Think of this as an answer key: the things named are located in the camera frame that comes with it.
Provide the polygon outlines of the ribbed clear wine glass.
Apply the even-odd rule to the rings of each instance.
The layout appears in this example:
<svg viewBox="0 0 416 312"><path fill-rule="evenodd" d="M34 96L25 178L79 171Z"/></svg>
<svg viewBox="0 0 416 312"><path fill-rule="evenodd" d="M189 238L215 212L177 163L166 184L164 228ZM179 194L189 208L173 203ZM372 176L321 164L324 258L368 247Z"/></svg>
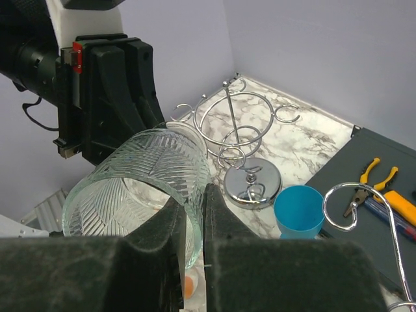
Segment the ribbed clear wine glass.
<svg viewBox="0 0 416 312"><path fill-rule="evenodd" d="M187 214L185 267L193 267L202 250L203 193L211 181L207 158L204 139L184 122L133 135L70 191L64 236L126 236L173 198Z"/></svg>

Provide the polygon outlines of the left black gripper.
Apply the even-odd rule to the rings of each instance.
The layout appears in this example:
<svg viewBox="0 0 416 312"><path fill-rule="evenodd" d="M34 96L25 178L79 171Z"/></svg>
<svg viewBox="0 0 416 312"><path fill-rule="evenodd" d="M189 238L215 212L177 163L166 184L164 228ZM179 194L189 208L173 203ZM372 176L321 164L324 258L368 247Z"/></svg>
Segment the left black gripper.
<svg viewBox="0 0 416 312"><path fill-rule="evenodd" d="M128 41L126 34L78 36L60 50L54 141L60 156L81 153L97 166L134 134L164 122L153 48L138 38Z"/></svg>

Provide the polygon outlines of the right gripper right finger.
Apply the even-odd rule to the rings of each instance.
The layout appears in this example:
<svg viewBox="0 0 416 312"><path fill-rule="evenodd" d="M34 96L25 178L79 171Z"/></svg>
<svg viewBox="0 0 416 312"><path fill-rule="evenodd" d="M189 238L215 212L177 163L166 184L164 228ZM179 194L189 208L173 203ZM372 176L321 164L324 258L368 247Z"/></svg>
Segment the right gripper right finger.
<svg viewBox="0 0 416 312"><path fill-rule="evenodd" d="M203 259L208 311L386 311L367 254L336 240L262 239L206 186Z"/></svg>

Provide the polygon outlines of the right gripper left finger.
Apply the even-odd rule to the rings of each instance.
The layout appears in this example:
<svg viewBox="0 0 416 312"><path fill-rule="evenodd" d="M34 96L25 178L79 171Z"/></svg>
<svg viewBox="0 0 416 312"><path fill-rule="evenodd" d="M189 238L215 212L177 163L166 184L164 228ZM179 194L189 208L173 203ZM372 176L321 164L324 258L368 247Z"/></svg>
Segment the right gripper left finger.
<svg viewBox="0 0 416 312"><path fill-rule="evenodd" d="M175 200L125 237L1 240L2 311L179 311L185 211Z"/></svg>

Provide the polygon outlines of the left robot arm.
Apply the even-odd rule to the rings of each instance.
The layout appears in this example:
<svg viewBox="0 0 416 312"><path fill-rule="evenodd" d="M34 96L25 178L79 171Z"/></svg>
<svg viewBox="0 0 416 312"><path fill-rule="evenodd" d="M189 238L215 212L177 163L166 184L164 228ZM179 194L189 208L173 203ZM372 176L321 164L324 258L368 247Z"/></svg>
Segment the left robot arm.
<svg viewBox="0 0 416 312"><path fill-rule="evenodd" d="M2 1L1 73L58 110L64 158L101 163L164 122L153 48L124 33L119 1Z"/></svg>

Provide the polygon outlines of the scroll arm chrome glass rack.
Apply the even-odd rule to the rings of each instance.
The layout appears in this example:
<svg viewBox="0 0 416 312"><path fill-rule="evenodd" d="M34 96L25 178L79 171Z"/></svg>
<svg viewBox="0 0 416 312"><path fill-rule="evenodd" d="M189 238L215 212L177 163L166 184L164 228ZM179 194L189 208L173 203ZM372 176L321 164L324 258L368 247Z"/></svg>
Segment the scroll arm chrome glass rack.
<svg viewBox="0 0 416 312"><path fill-rule="evenodd" d="M344 189L368 191L380 197L387 212L388 223L375 217L366 208L351 201L352 216L341 220L346 200L338 203L333 197ZM372 259L383 286L402 300L389 304L390 311L415 311L415 243L401 235L394 219L393 208L375 188L358 182L344 182L324 194L322 204L325 221L323 235L358 244Z"/></svg>

